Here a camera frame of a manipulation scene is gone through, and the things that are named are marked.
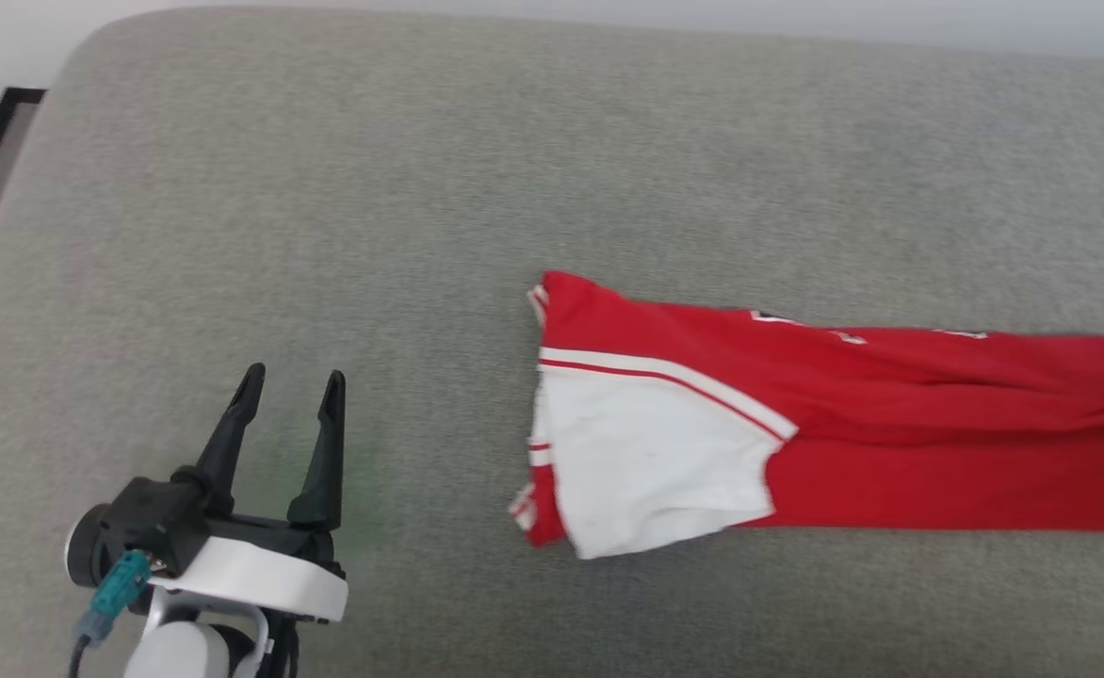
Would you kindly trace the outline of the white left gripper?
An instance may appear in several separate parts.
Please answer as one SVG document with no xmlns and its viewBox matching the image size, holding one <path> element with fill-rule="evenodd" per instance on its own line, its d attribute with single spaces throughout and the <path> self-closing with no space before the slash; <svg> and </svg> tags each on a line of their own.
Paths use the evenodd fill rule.
<svg viewBox="0 0 1104 678">
<path fill-rule="evenodd" d="M 319 431 L 301 491 L 286 520 L 233 515 L 233 481 L 247 425 L 255 419 L 267 367 L 248 366 L 197 463 L 174 472 L 202 490 L 206 541 L 176 572 L 151 580 L 149 622 L 193 621 L 200 613 L 263 610 L 270 619 L 330 623 L 344 618 L 344 570 L 333 530 L 344 515 L 344 373 L 333 370 L 318 407 Z"/>
</svg>

